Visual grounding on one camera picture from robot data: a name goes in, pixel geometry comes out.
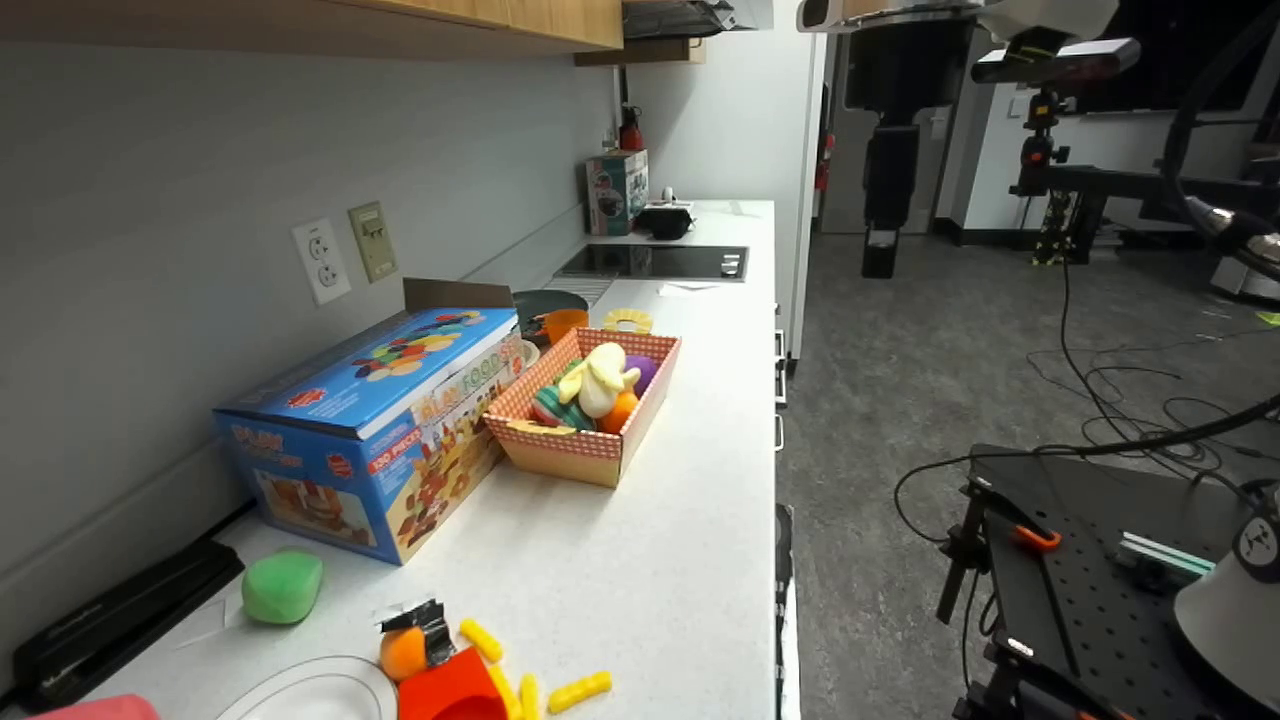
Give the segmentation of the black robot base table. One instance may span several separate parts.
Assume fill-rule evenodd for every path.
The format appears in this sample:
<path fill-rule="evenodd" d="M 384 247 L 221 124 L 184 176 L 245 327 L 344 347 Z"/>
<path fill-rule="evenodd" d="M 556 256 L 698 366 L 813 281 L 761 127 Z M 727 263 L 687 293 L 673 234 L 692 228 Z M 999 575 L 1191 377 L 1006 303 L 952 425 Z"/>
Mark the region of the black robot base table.
<path fill-rule="evenodd" d="M 1275 720 L 1275 485 L 975 448 L 937 615 L 987 575 L 952 720 Z"/>

